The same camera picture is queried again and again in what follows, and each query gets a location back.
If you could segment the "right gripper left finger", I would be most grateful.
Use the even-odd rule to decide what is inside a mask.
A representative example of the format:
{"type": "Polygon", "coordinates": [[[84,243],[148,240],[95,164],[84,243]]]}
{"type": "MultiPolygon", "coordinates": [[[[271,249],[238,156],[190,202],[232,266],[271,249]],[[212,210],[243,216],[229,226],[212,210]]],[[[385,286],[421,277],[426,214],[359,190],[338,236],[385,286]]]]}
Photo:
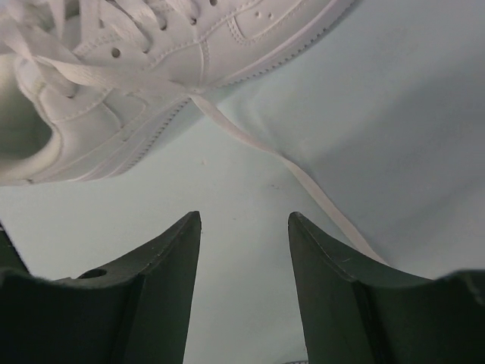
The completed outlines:
{"type": "Polygon", "coordinates": [[[78,278],[32,275],[1,235],[3,363],[181,363],[199,259],[201,218],[78,278]]]}

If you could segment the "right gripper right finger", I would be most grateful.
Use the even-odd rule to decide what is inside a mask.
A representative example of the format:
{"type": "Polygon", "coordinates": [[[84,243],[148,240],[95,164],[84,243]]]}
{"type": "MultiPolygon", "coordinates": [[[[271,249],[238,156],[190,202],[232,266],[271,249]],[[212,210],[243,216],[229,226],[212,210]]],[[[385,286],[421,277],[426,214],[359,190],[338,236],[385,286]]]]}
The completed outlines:
{"type": "Polygon", "coordinates": [[[308,359],[312,363],[482,363],[484,273],[430,280],[390,268],[288,220],[308,359]]]}

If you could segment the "white sneaker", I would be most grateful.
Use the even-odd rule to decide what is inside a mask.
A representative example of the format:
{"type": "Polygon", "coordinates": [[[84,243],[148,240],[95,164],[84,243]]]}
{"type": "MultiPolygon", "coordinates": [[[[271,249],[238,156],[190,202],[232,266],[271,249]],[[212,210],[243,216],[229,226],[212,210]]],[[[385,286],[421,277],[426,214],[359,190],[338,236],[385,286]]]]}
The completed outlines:
{"type": "Polygon", "coordinates": [[[361,253],[376,253],[320,186],[206,94],[317,42],[350,1],[3,1],[1,183],[129,171],[187,104],[287,166],[361,253]]]}

